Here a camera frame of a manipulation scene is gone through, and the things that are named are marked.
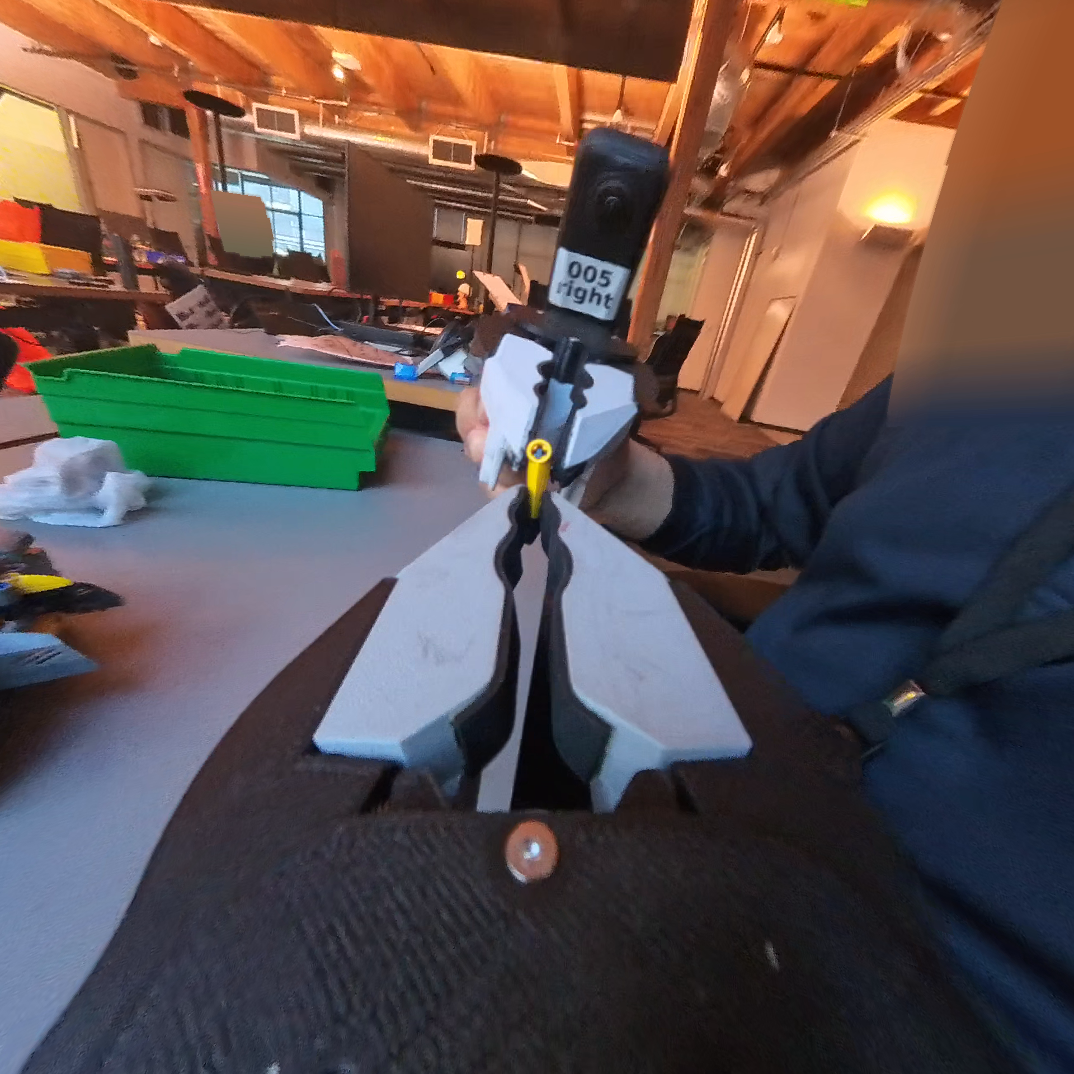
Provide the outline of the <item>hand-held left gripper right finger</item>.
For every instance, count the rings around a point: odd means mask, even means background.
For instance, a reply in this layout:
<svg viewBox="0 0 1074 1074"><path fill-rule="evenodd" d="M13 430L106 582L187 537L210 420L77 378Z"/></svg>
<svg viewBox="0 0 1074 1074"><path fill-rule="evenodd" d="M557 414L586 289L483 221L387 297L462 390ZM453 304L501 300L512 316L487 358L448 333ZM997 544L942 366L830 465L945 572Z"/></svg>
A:
<svg viewBox="0 0 1074 1074"><path fill-rule="evenodd" d="M641 772L751 753L662 571L566 500L545 503L545 554L550 731L594 810Z"/></svg>

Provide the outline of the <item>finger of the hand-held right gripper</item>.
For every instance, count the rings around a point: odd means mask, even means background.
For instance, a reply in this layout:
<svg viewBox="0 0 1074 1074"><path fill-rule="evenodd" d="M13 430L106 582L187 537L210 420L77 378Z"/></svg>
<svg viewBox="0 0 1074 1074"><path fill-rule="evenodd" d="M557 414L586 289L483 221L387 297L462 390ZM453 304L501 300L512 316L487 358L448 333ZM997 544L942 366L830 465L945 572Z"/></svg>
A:
<svg viewBox="0 0 1074 1074"><path fill-rule="evenodd" d="M582 365L571 410L555 440L554 481L560 496L583 496L596 464L625 439L637 413L632 369L593 361Z"/></svg>
<svg viewBox="0 0 1074 1074"><path fill-rule="evenodd" d="M500 487L502 470L523 466L526 449L535 438L552 445L552 426L540 430L547 401L545 367L553 352L543 345L499 345L484 361L482 406L489 429L482 454L482 484L493 492Z"/></svg>

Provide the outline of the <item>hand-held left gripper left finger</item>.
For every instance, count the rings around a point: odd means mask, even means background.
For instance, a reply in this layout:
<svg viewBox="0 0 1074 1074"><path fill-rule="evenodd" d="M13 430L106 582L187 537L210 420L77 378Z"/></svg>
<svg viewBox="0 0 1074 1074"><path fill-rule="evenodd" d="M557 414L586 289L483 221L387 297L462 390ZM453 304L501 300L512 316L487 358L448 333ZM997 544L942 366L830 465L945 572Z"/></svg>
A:
<svg viewBox="0 0 1074 1074"><path fill-rule="evenodd" d="M479 777L516 722L523 500L490 500L393 579L315 730L323 755Z"/></svg>

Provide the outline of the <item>yellow toy beam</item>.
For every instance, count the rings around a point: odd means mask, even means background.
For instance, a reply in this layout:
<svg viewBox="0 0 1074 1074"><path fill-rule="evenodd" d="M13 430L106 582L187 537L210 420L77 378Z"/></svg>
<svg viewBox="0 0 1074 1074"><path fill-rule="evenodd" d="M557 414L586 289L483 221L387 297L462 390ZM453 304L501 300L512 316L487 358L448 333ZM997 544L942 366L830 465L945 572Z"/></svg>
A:
<svg viewBox="0 0 1074 1074"><path fill-rule="evenodd" d="M529 521L537 522L549 489L554 462L554 450L549 440L529 439L525 450L525 487L529 504Z"/></svg>

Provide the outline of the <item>person's right forearm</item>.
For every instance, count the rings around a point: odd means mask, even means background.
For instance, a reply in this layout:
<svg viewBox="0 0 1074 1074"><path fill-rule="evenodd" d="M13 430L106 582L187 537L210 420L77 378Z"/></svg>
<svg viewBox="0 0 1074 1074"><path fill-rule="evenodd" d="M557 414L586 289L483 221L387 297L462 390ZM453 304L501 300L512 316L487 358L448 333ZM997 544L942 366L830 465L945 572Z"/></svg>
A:
<svg viewBox="0 0 1074 1074"><path fill-rule="evenodd" d="M656 458L670 467L670 505L638 543L711 571L909 576L939 528L927 484L950 429L933 413L892 422L891 394L888 378L798 441L748 460Z"/></svg>

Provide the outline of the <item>grey desk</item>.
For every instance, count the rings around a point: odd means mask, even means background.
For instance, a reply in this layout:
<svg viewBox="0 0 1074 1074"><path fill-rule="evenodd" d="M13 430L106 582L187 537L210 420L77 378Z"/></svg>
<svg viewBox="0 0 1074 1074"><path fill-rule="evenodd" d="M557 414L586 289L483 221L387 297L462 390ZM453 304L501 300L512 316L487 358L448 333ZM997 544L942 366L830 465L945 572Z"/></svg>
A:
<svg viewBox="0 0 1074 1074"><path fill-rule="evenodd" d="M168 821L250 701L484 502L458 442L391 432L358 492L161 480L113 529L34 529L125 606L70 621L92 674L2 713L1 1068L107 946Z"/></svg>

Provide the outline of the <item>person's right hand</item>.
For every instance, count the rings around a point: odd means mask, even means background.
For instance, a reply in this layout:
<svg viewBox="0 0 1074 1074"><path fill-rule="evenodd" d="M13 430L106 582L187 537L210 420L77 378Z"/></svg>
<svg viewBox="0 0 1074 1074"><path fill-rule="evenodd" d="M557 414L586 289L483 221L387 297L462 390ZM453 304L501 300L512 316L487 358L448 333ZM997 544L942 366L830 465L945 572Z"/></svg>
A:
<svg viewBox="0 0 1074 1074"><path fill-rule="evenodd" d="M479 389L459 396L455 425L465 455L480 466L489 433L489 418ZM587 478L580 509L618 537L641 545L670 516L673 475L668 461L627 439L598 461Z"/></svg>

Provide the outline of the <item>black floor lamp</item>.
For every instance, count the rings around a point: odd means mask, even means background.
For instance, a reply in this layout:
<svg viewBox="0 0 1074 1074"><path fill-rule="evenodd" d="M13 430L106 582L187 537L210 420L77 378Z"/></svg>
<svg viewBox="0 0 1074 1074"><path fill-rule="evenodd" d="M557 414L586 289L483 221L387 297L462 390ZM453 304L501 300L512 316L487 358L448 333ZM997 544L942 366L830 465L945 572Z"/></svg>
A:
<svg viewBox="0 0 1074 1074"><path fill-rule="evenodd" d="M516 159L496 153L476 154L475 164L481 171L492 176L491 208L488 221L487 261L483 272L493 273L494 246L497 231L498 214L500 213L502 182L505 178L516 178L522 173L521 163Z"/></svg>
<svg viewBox="0 0 1074 1074"><path fill-rule="evenodd" d="M203 89L188 88L182 90L182 96L188 104L201 110L211 117L211 129L213 130L217 153L219 186L220 190L226 194L229 191L229 180L227 159L224 158L222 120L224 118L244 118L246 116L246 108L238 100L232 100L217 92Z"/></svg>

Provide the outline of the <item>beige door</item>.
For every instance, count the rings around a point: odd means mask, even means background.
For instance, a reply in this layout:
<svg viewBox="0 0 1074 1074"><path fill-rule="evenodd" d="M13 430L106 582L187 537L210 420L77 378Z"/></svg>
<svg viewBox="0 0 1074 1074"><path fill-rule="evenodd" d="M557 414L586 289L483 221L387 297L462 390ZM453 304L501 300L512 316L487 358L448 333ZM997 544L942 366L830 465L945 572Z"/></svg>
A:
<svg viewBox="0 0 1074 1074"><path fill-rule="evenodd" d="M719 376L715 398L724 417L738 422L746 417L751 400L767 375L772 355L779 349L797 299L771 300L748 329L741 342L735 342Z"/></svg>

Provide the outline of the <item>wooden table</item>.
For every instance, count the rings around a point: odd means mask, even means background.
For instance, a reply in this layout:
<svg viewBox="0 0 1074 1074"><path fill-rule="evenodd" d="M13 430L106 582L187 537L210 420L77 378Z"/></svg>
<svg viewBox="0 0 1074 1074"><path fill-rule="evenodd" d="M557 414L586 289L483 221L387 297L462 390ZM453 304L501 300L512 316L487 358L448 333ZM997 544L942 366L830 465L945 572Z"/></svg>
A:
<svg viewBox="0 0 1074 1074"><path fill-rule="evenodd" d="M467 388L462 381L455 383L438 374L412 380L398 379L395 366L409 361L409 357L363 342L322 343L313 337L278 337L261 329L131 329L127 339L132 345L148 343L170 355L185 348L195 348L332 369L371 371L383 380L389 402L448 412L458 409L459 396Z"/></svg>

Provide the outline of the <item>green plastic bin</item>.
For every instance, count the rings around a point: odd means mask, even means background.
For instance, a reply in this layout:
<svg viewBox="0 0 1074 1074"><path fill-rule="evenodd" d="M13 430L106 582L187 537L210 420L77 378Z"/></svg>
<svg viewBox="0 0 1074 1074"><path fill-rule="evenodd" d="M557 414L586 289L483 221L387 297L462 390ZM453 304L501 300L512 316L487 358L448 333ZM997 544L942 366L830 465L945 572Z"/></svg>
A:
<svg viewBox="0 0 1074 1074"><path fill-rule="evenodd" d="M28 371L60 436L112 441L153 477L355 491L390 419L372 371L203 348L142 343Z"/></svg>

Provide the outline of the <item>person's dark blue jacket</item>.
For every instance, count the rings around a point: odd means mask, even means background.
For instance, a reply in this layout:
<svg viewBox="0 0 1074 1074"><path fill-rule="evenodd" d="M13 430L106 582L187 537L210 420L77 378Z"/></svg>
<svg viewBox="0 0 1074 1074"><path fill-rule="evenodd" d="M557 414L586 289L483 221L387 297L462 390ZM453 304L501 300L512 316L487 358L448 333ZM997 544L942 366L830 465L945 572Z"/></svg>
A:
<svg viewBox="0 0 1074 1074"><path fill-rule="evenodd" d="M1072 395L899 410L948 423L939 528L909 576L799 572L748 630L818 712L899 684L866 792L943 947L1032 1072L1072 1072ZM775 571L756 569L756 571Z"/></svg>

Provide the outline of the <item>yellow grey toy bulldozer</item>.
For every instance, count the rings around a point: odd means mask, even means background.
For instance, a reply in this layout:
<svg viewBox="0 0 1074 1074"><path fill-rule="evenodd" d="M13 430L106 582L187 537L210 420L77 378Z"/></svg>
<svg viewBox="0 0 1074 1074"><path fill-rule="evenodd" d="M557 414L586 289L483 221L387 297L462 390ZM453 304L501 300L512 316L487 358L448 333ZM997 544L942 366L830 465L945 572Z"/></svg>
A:
<svg viewBox="0 0 1074 1074"><path fill-rule="evenodd" d="M66 640L66 624L124 605L107 587L57 571L30 534L1 529L2 695L95 672L97 663Z"/></svg>

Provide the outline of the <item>yellow storage bin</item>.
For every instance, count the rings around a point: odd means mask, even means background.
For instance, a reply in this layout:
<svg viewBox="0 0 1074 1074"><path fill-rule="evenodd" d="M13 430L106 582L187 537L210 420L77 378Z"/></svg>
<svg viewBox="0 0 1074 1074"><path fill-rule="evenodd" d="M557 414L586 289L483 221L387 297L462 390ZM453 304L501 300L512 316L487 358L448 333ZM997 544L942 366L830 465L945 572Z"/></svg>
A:
<svg viewBox="0 0 1074 1074"><path fill-rule="evenodd" d="M1 274L2 278L92 276L95 268L90 253L84 250L2 238Z"/></svg>

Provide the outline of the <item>wall lamp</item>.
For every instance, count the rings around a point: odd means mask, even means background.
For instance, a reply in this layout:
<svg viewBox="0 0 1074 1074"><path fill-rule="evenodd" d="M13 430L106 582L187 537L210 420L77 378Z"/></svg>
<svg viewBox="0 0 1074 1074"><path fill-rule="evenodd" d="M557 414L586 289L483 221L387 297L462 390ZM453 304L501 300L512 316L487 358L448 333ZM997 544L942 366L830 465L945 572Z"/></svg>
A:
<svg viewBox="0 0 1074 1074"><path fill-rule="evenodd" d="M919 208L917 198L903 191L872 195L859 213L861 240L889 245L911 240L920 230Z"/></svg>

